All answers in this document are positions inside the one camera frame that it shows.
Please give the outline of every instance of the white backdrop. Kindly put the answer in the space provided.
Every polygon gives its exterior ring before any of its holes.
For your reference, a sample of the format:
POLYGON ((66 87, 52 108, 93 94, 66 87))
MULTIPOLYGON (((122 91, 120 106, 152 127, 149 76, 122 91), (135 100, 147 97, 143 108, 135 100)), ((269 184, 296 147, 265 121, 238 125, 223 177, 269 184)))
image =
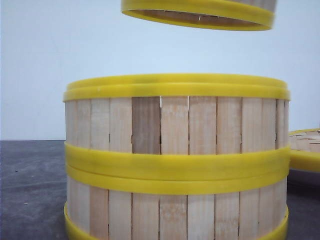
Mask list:
POLYGON ((320 1, 278 0, 271 31, 197 29, 122 15, 120 0, 1 1, 1 139, 65 138, 70 82, 142 73, 284 80, 291 130, 320 123, 320 1))

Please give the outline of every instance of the yellow plastic ring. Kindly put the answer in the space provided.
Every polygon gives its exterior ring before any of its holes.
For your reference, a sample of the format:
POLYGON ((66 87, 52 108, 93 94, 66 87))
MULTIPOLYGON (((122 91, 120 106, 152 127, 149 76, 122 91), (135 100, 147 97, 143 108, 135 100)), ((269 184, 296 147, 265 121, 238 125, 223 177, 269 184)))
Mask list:
POLYGON ((269 10, 230 0, 122 0, 121 10, 139 19, 204 29, 269 30, 274 21, 269 10))
POLYGON ((67 174, 84 184, 130 193, 197 195, 262 188, 289 173, 289 148, 218 155, 155 155, 65 144, 67 174))
POLYGON ((97 77, 70 83, 63 100, 154 96, 290 99, 287 84, 260 76, 210 73, 97 77))
MULTIPOLYGON (((320 131, 320 128, 291 131, 289 135, 291 136, 311 131, 320 131)), ((303 150, 291 150, 290 168, 320 173, 320 153, 303 150)))
MULTIPOLYGON (((67 211, 67 204, 64 205, 64 220, 65 220, 65 229, 67 236, 70 240, 98 240, 97 238, 90 236, 88 233, 84 232, 78 228, 69 218, 67 211)), ((267 235, 258 238, 257 240, 285 240, 288 231, 288 218, 289 210, 286 207, 285 217, 280 225, 268 233, 267 235)))

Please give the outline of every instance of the gray floor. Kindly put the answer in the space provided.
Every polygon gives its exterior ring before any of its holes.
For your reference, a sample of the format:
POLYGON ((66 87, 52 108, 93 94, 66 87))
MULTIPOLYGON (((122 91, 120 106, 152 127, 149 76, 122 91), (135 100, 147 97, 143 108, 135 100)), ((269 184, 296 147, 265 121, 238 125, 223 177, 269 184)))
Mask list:
MULTIPOLYGON (((63 141, 1 142, 1 239, 66 240, 63 141)), ((288 184, 288 240, 320 239, 320 188, 288 184)))

